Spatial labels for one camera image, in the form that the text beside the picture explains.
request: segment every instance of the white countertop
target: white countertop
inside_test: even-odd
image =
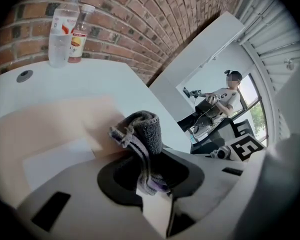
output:
[[[33,75],[18,83],[17,76],[26,70]],[[19,67],[0,75],[0,118],[26,107],[64,99],[111,95],[117,109],[125,116],[147,110],[160,118],[165,145],[190,152],[191,142],[155,95],[121,62],[83,59],[53,68],[48,61]]]

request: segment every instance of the green foliage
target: green foliage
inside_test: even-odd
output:
[[[265,116],[261,108],[260,102],[258,102],[253,108],[250,109],[255,134],[257,135],[260,130],[264,130],[266,127]]]

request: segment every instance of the black rectangular slot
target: black rectangular slot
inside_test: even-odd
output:
[[[38,227],[49,232],[70,197],[70,194],[56,192],[41,207],[31,221]]]
[[[222,171],[225,173],[233,174],[233,175],[237,175],[237,176],[241,176],[241,174],[244,172],[243,170],[233,169],[230,167],[226,167]]]

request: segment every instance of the man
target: man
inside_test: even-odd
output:
[[[195,113],[178,122],[181,129],[185,132],[189,128],[196,126],[194,133],[197,133],[199,128],[205,128],[220,122],[225,117],[231,116],[234,112],[234,107],[240,102],[240,94],[237,89],[241,80],[242,75],[238,71],[232,71],[226,75],[228,88],[221,88],[212,93],[199,95],[190,92],[190,95],[195,98],[200,96],[206,99],[195,107]]]

